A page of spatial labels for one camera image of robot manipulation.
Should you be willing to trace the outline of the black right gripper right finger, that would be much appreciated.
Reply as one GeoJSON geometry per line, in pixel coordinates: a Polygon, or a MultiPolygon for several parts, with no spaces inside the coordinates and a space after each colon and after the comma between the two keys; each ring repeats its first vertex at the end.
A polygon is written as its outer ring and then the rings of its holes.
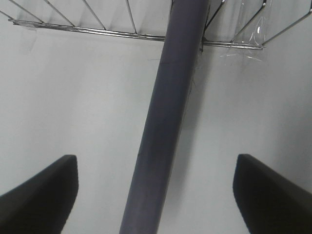
{"type": "Polygon", "coordinates": [[[238,155],[233,193],[251,234],[312,232],[312,194],[252,155],[238,155]]]}

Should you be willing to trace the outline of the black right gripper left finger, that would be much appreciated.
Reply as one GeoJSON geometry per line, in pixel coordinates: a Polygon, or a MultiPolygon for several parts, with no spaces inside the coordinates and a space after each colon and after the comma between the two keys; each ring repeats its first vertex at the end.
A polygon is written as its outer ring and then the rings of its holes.
{"type": "Polygon", "coordinates": [[[59,234],[78,194],[78,162],[64,155],[0,197],[2,234],[59,234]]]}

